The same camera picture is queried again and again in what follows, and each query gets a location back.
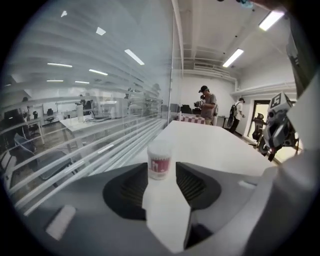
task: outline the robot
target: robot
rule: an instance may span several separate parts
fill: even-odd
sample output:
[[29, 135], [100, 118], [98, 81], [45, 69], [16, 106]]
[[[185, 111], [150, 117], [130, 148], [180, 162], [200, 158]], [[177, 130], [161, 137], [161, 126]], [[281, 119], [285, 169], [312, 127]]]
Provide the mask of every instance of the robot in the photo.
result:
[[274, 159], [282, 147], [294, 147], [299, 140], [295, 137], [296, 131], [287, 116], [292, 106], [292, 102], [284, 92], [270, 100], [266, 126], [257, 145], [264, 156], [270, 152], [269, 161]]

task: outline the paper cup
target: paper cup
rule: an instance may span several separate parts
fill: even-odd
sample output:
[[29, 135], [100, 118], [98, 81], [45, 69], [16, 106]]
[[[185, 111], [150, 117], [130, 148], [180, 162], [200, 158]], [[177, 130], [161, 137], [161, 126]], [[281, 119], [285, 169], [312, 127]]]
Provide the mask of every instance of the paper cup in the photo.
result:
[[148, 176], [155, 180], [167, 177], [172, 156], [172, 147], [167, 141], [154, 140], [147, 148]]

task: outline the glass partition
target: glass partition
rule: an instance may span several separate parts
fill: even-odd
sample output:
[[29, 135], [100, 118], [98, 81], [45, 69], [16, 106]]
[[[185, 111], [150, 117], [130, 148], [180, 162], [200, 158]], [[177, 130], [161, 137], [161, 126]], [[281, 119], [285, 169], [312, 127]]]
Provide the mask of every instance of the glass partition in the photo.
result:
[[170, 0], [52, 1], [25, 26], [0, 95], [1, 177], [17, 209], [123, 166], [167, 125], [174, 27]]

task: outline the red label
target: red label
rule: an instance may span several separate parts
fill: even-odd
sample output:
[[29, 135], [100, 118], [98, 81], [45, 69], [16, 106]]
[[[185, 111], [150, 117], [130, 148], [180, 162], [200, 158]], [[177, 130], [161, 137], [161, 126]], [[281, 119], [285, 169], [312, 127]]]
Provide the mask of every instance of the red label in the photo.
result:
[[152, 159], [150, 158], [149, 169], [156, 173], [164, 173], [168, 171], [170, 164], [170, 158], [168, 159]]

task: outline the white shirt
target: white shirt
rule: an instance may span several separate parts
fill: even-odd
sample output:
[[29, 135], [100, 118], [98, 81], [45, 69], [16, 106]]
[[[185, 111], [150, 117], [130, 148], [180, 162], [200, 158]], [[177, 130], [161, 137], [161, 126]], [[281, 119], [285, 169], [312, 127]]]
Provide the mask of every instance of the white shirt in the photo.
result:
[[235, 118], [238, 119], [238, 120], [241, 120], [242, 115], [240, 114], [240, 111], [242, 112], [242, 105], [243, 104], [242, 104], [242, 102], [237, 101], [235, 103], [235, 105], [236, 105], [236, 116], [235, 116]]

